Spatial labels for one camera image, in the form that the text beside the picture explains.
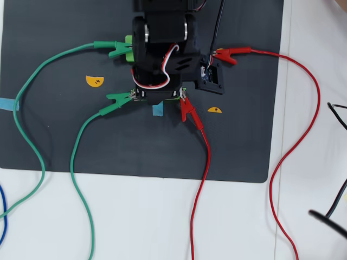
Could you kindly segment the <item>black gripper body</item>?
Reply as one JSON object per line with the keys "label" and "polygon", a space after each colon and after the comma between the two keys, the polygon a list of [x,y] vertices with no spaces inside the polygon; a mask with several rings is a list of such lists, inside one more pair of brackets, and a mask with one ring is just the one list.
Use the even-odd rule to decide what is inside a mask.
{"label": "black gripper body", "polygon": [[172,93],[177,95],[184,81],[195,81],[200,55],[146,53],[132,67],[134,94]]}

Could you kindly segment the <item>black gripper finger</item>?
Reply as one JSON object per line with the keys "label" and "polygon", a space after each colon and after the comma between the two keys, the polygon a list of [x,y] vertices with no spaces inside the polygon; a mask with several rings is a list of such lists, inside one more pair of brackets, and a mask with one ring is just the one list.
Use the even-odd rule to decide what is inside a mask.
{"label": "black gripper finger", "polygon": [[172,93],[148,93],[147,102],[149,105],[158,105],[164,100],[171,99]]}

